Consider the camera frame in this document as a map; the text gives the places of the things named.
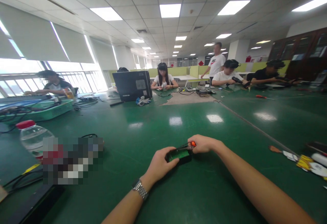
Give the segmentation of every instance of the red screwdriver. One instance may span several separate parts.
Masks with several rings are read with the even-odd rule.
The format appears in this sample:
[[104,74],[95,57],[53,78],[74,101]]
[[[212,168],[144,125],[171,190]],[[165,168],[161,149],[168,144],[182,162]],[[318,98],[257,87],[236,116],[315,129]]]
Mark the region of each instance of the red screwdriver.
[[267,98],[267,97],[265,97],[265,96],[261,96],[261,95],[256,95],[255,97],[256,97],[256,98],[269,99],[269,100],[275,100],[275,99]]

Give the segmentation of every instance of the metal watch band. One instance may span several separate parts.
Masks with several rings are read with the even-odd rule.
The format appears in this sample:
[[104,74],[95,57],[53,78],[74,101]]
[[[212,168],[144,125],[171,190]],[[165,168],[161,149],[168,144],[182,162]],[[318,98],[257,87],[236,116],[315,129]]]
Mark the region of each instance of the metal watch band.
[[147,196],[148,196],[148,193],[147,193],[147,191],[143,188],[142,183],[141,183],[141,180],[139,180],[139,181],[136,183],[135,187],[133,187],[133,190],[134,190],[134,191],[138,191],[139,194],[141,195],[141,197],[143,198],[143,200],[144,200],[144,201],[146,200],[146,198],[147,198]]

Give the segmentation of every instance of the plastic water bottle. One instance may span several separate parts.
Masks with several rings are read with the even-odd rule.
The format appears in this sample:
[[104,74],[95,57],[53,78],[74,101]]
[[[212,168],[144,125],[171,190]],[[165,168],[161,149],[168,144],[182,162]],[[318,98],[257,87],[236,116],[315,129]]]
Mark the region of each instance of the plastic water bottle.
[[38,161],[43,161],[43,138],[54,138],[47,129],[37,126],[33,120],[26,120],[16,124],[20,129],[20,141]]
[[320,86],[327,77],[327,70],[323,70],[318,74],[315,81],[311,82],[311,86]]

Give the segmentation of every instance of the ceiling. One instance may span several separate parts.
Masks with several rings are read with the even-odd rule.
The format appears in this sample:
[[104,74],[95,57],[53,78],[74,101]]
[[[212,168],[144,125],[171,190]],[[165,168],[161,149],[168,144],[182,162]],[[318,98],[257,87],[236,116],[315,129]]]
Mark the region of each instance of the ceiling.
[[[284,38],[290,25],[327,12],[324,5],[308,12],[291,12],[311,0],[251,0],[235,15],[227,16],[217,14],[230,0],[53,0],[73,15],[47,0],[0,1],[115,46],[129,46],[151,59],[155,59],[152,52],[159,59],[171,58],[173,51],[179,51],[177,57],[207,55],[212,47],[204,45],[217,41],[228,51],[231,42],[250,39],[250,49],[258,41]],[[182,4],[180,17],[161,18],[159,4]],[[123,20],[104,21],[89,9],[97,7],[112,7]],[[146,29],[148,34],[138,34],[139,29]],[[216,39],[223,33],[232,35]],[[176,36],[187,38],[175,41]],[[133,38],[142,38],[145,43],[136,44]],[[142,49],[148,46],[151,50]]]

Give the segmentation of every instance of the green plastic basket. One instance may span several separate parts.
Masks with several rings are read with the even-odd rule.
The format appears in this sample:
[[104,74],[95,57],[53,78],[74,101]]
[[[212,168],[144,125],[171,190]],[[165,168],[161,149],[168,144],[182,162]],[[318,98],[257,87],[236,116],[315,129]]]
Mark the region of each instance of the green plastic basket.
[[[3,120],[5,120],[5,121],[3,121],[3,123],[12,125],[12,124],[16,124],[16,123],[20,122],[20,118],[24,115],[25,115],[23,118],[24,121],[25,120],[33,120],[35,122],[38,122],[38,121],[50,120],[55,117],[58,117],[59,115],[65,113],[65,112],[72,110],[73,109],[73,101],[74,100],[64,100],[63,103],[59,106],[49,108],[44,111],[31,112],[26,115],[25,115],[25,113],[17,114],[16,117],[14,114],[13,115],[3,115],[3,116],[0,116],[0,121],[3,119]],[[53,104],[53,101],[45,101],[45,102],[40,102],[37,104],[30,104],[27,106],[34,107],[34,108],[46,108],[46,107],[51,106],[52,104]]]

